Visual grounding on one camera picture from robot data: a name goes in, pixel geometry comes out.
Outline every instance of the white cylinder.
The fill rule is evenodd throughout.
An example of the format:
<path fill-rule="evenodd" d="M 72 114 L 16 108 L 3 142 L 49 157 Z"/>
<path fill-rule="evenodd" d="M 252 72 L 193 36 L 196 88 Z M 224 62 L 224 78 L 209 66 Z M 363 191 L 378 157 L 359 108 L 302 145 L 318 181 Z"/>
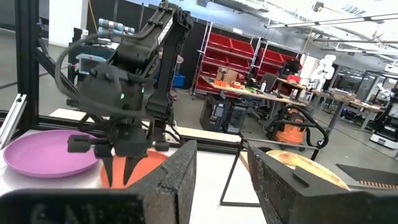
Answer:
<path fill-rule="evenodd" d="M 264 81 L 264 82 L 261 84 L 260 91 L 264 92 L 264 90 L 266 89 L 266 86 L 267 86 L 267 84 L 266 84 L 266 82 Z"/>

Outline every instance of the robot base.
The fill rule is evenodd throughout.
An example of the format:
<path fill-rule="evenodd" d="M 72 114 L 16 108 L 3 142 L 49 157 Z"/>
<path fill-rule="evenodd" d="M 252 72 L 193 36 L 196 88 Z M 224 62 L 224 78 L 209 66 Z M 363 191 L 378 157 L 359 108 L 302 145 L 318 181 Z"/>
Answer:
<path fill-rule="evenodd" d="M 391 141 L 390 139 L 384 138 L 377 134 L 372 134 L 370 140 L 389 149 L 398 149 L 398 142 Z"/>

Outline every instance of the pink plate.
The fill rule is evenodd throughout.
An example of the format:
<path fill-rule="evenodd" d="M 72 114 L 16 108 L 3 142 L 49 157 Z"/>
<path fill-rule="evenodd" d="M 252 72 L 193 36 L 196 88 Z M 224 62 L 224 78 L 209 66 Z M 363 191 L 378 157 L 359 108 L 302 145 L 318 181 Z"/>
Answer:
<path fill-rule="evenodd" d="M 83 172 L 98 161 L 93 150 L 69 153 L 68 138 L 79 131 L 42 131 L 19 138 L 4 151 L 4 160 L 15 171 L 31 177 L 58 178 Z"/>

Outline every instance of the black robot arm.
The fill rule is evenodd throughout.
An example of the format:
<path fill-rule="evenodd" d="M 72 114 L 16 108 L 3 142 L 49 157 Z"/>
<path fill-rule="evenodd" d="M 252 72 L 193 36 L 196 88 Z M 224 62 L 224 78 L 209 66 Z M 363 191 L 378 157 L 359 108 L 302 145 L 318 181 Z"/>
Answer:
<path fill-rule="evenodd" d="M 72 92 L 61 82 L 62 60 L 69 51 L 98 36 L 89 35 L 85 40 L 73 43 L 59 56 L 55 81 L 60 91 L 77 100 L 82 111 L 109 116 L 108 121 L 95 124 L 105 131 L 106 139 L 71 136 L 68 151 L 86 152 L 94 145 L 96 157 L 103 160 L 109 185 L 113 180 L 112 148 L 117 156 L 126 157 L 123 180 L 126 184 L 136 164 L 146 156 L 146 150 L 153 146 L 154 141 L 159 140 L 154 137 L 157 132 L 155 130 L 158 133 L 165 132 L 165 124 L 173 120 L 170 89 L 174 65 L 192 25 L 189 12 L 163 0 L 140 33 L 122 35 L 121 43 L 107 63 L 97 65 L 82 82 L 79 94 Z M 147 90 L 153 90 L 162 47 L 157 89 L 145 105 L 144 94 Z M 142 128 L 144 118 L 150 120 L 147 131 Z M 166 145 L 161 148 L 168 148 L 167 143 L 164 143 Z"/>

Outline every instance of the blue container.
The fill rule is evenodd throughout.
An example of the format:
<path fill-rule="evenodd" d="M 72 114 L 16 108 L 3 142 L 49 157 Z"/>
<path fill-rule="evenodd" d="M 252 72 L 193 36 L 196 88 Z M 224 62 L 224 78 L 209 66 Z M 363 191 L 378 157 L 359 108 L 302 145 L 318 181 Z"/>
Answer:
<path fill-rule="evenodd" d="M 155 80 L 157 81 L 159 74 L 155 75 Z M 184 81 L 185 81 L 185 76 L 180 75 L 176 73 L 174 75 L 174 80 L 173 80 L 173 87 L 181 88 L 184 86 Z"/>

